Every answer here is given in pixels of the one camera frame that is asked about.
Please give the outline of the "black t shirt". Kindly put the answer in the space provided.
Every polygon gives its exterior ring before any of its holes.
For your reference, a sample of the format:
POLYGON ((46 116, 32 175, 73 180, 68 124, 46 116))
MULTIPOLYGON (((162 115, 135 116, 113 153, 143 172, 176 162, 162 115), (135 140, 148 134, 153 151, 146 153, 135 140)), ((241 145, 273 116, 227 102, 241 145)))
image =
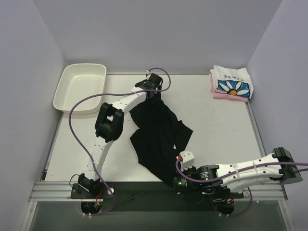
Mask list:
POLYGON ((193 130, 178 120, 161 99, 138 104, 130 115, 138 127, 130 137, 138 163, 172 187, 177 175, 176 157, 186 149, 193 130))

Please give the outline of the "white plastic bin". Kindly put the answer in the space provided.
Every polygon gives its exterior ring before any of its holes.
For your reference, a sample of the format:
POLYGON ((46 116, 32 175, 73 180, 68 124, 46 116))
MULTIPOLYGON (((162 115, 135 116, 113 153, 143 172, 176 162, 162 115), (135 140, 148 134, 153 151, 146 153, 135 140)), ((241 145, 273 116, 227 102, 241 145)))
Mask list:
POLYGON ((102 64, 72 64, 67 66, 58 83, 53 107, 70 113, 82 99, 104 91, 106 67, 102 64))

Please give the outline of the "white daisy print t shirt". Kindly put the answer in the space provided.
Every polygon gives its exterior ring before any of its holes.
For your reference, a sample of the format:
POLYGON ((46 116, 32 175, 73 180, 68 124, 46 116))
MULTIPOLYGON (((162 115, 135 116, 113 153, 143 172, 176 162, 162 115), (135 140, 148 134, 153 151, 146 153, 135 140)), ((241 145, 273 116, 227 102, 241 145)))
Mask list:
POLYGON ((254 87, 246 68, 232 69, 214 65, 210 74, 215 92, 251 99, 254 87))

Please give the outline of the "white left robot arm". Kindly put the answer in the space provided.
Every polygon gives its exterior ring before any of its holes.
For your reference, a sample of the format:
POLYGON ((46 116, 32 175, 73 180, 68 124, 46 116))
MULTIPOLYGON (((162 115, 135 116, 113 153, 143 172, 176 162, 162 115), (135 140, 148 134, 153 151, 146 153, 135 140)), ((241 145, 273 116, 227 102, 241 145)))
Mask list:
POLYGON ((99 109, 94 125, 96 140, 90 152, 79 140, 72 127, 72 112, 69 114, 69 127, 71 132, 89 156, 85 170, 78 177, 78 186, 82 193, 88 197, 95 197, 105 186, 101 181, 101 171, 111 145, 122 134, 125 115, 141 102, 160 97, 163 79, 154 73, 148 73, 145 80, 135 84, 128 93, 115 94, 121 98, 113 103, 103 103, 99 109))

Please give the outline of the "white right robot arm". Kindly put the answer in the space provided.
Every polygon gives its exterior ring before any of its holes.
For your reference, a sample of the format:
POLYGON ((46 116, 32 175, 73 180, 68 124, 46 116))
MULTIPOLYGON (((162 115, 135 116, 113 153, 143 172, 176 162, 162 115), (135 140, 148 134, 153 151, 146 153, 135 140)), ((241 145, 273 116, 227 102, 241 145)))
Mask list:
POLYGON ((196 168, 194 161, 189 150, 180 152, 177 157, 178 176, 173 181, 177 193, 209 194, 220 199, 270 181, 285 185, 303 180, 291 153, 284 148, 275 148, 264 157, 240 163, 196 168))

